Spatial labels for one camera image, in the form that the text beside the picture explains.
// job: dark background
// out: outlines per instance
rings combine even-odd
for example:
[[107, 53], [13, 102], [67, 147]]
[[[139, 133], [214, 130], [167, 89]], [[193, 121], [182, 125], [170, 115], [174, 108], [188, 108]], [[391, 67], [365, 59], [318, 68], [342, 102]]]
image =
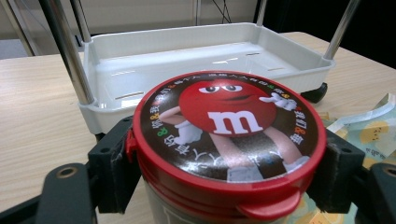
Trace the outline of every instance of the dark background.
[[[396, 68], [396, 1], [361, 0], [341, 47]], [[267, 0], [263, 25], [330, 41], [349, 0]]]

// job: screw hole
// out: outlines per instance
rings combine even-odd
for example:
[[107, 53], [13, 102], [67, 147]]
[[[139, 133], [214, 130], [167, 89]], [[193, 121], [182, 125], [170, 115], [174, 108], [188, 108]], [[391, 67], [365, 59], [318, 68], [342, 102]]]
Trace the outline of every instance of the screw hole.
[[389, 175], [393, 175], [396, 177], [396, 170], [393, 168], [386, 168], [385, 171], [389, 174]]
[[108, 147], [105, 147], [105, 148], [100, 149], [100, 152], [101, 152], [101, 153], [107, 153], [107, 152], [109, 152], [109, 151], [110, 151], [110, 148], [108, 148]]
[[61, 178], [61, 179], [67, 178], [67, 177], [74, 175], [77, 172], [77, 170], [78, 169], [76, 167], [72, 167], [72, 166], [65, 167], [62, 170], [58, 171], [58, 173], [56, 174], [56, 177]]
[[351, 153], [352, 152], [352, 150], [350, 150], [349, 148], [345, 148], [345, 147], [341, 148], [341, 151], [343, 151], [345, 153]]

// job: m&m's container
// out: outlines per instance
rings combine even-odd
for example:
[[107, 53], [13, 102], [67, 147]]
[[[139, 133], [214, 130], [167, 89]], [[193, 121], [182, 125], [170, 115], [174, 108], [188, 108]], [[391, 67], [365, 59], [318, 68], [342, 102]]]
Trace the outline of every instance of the m&m's container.
[[282, 223], [325, 150], [312, 106], [263, 77], [169, 79], [134, 112], [134, 148], [157, 223]]

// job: lid label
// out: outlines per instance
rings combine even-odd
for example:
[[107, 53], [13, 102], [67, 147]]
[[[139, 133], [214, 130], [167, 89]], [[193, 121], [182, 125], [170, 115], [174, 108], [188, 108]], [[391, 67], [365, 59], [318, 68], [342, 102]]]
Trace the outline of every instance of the lid label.
[[185, 172], [263, 181], [292, 172], [315, 150], [317, 125], [293, 94], [245, 74], [190, 74], [150, 95], [140, 125], [151, 149]]

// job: character's white glove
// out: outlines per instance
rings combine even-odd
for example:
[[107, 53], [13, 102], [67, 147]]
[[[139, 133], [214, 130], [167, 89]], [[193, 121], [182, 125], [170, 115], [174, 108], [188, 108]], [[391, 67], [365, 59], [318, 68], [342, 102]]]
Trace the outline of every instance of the character's white glove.
[[179, 145], [185, 145], [201, 139], [202, 130], [192, 125], [188, 120], [175, 125], [175, 128], [178, 129], [179, 137], [176, 137], [174, 141]]
[[288, 100], [277, 93], [272, 93], [272, 97], [260, 97], [259, 99], [265, 103], [274, 103], [276, 106], [284, 108], [285, 110], [293, 110], [297, 107], [297, 104], [293, 100]]

